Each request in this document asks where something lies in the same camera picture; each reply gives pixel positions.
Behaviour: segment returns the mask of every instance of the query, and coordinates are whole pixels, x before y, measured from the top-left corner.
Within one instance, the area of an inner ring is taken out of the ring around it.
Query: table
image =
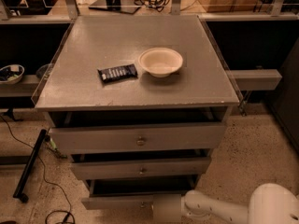
[[[183,67],[152,77],[136,62],[153,47]],[[97,69],[134,63],[138,78],[104,85]],[[144,206],[194,189],[239,103],[197,16],[78,17],[36,109],[90,190],[88,209]]]

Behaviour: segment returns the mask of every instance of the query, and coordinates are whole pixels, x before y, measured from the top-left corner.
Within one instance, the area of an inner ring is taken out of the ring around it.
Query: brown floor
[[[236,112],[228,119],[228,129],[220,144],[214,150],[212,163],[198,183],[197,189],[205,194],[227,202],[248,205],[251,193],[263,183],[277,183],[299,193],[299,158],[281,128],[263,105],[249,105],[248,115],[242,117]],[[16,118],[22,122],[8,121],[14,135],[33,145],[39,131],[48,125],[41,114],[34,110],[16,110]],[[15,141],[7,125],[0,120],[1,155],[27,155],[31,148]],[[153,223],[150,207],[126,210],[87,211],[81,198],[88,197],[88,191],[77,181],[69,169],[69,160],[57,159],[42,146],[39,154],[46,164],[46,179],[61,185],[72,204],[76,223]],[[0,221],[15,220],[23,223],[45,223],[47,214],[56,209],[68,209],[62,191],[43,181],[43,167],[36,161],[24,193],[28,203],[13,199],[12,195],[21,177],[23,165],[0,167]],[[55,215],[52,221],[62,221]],[[212,217],[206,221],[195,221],[185,217],[181,223],[224,224]]]

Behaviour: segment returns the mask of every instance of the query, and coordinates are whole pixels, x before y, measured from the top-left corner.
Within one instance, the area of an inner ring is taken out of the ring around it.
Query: bowl with items
[[[168,77],[183,65],[183,58],[173,49],[154,48],[141,53],[138,63],[154,77]]]
[[[13,85],[18,83],[22,79],[24,71],[24,67],[19,64],[11,64],[0,68],[0,85]]]

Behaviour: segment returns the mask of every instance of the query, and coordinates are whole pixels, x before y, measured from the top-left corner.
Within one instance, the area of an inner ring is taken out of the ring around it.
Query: gray tabletop
[[[143,71],[146,49],[179,52],[183,67],[170,77]],[[97,69],[134,63],[138,78],[103,84]],[[236,105],[238,98],[196,16],[81,16],[66,40],[36,108],[104,110]]]

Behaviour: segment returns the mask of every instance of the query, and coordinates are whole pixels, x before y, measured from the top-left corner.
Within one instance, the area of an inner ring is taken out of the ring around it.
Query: drawer front
[[[145,161],[106,161],[74,163],[71,170],[79,180],[200,175],[206,172],[210,162],[211,159],[209,157]]]
[[[87,210],[144,208],[153,204],[153,195],[119,196],[119,197],[91,197],[83,198],[83,205]]]
[[[217,147],[224,123],[54,128],[50,135],[66,154]]]

